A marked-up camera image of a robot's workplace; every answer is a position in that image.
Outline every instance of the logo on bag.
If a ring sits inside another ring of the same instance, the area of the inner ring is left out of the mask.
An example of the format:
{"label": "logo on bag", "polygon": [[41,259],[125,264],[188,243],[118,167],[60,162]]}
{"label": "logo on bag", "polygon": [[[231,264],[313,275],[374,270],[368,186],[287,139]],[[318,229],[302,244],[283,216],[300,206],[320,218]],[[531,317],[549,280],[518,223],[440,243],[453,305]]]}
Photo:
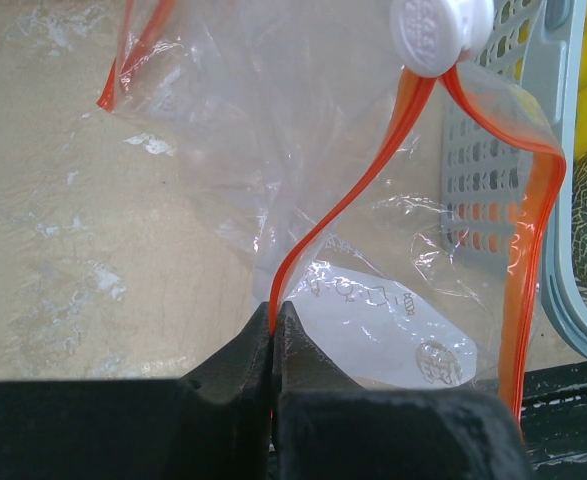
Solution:
{"label": "logo on bag", "polygon": [[450,387],[462,381],[462,365],[441,343],[429,340],[415,351],[417,366],[429,383],[440,381]]}

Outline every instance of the black object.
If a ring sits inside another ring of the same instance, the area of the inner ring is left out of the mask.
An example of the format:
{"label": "black object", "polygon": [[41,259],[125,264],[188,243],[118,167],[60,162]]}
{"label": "black object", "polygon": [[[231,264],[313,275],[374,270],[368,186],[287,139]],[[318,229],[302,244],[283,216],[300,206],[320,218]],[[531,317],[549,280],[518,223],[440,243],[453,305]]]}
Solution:
{"label": "black object", "polygon": [[[578,451],[554,433],[561,425],[551,407],[579,403],[568,400],[559,370],[534,375],[540,387],[529,392],[523,426],[544,473],[562,452]],[[581,401],[587,385],[578,387]],[[579,419],[562,412],[587,454],[587,410]],[[571,465],[587,465],[579,455]],[[274,339],[263,304],[181,379],[0,383],[0,478],[250,479],[267,469],[270,478],[304,480],[533,478],[495,397],[364,390],[306,336],[290,303]]]}

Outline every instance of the beige surface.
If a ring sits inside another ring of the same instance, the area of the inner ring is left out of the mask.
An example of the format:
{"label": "beige surface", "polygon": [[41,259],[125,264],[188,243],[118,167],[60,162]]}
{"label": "beige surface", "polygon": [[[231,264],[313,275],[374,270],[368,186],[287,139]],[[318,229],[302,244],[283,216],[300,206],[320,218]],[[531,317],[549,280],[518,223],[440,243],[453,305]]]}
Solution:
{"label": "beige surface", "polygon": [[[122,5],[0,2],[0,378],[181,374],[252,309],[177,157],[95,106]],[[538,336],[533,367],[579,359]]]}

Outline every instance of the plastic bag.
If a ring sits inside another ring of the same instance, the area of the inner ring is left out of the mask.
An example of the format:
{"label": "plastic bag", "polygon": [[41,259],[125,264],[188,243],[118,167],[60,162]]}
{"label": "plastic bag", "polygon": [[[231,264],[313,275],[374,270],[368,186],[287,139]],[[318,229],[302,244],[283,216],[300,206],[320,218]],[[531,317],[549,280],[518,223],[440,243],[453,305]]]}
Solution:
{"label": "plastic bag", "polygon": [[[188,194],[254,262],[272,331],[289,296],[354,377],[442,388],[497,367],[500,395],[519,416],[563,154],[535,99],[503,78],[466,62],[439,79],[444,93],[403,69],[389,8],[129,0],[99,104],[177,138]],[[442,204],[438,168],[452,161],[432,128],[450,113],[445,95],[470,132],[483,128],[517,155],[521,187],[503,189],[508,201],[493,199],[498,188],[487,185],[505,180],[494,182],[487,163],[479,177],[460,177],[477,203]],[[469,249],[504,256],[504,268],[469,262]]]}

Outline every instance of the light blue basket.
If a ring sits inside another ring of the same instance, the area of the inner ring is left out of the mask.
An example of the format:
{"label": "light blue basket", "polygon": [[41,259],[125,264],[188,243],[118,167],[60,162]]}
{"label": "light blue basket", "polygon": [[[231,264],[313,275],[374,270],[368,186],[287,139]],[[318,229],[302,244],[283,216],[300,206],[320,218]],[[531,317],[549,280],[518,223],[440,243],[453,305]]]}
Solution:
{"label": "light blue basket", "polygon": [[[495,0],[495,11],[493,33],[477,62],[514,80],[516,65],[522,64],[519,83],[538,99],[567,155],[566,181],[545,238],[540,292],[557,331],[587,357],[587,288],[576,282],[571,260],[572,152],[586,1]],[[530,164],[525,153],[497,141],[452,102],[447,108],[441,197],[448,212],[441,217],[442,241],[458,246],[456,255],[468,261],[504,271],[513,234],[508,206],[522,198]],[[464,218],[473,208],[481,211],[479,221]],[[491,208],[499,209],[500,222],[489,220]],[[459,231],[466,232],[466,247],[459,248]]]}

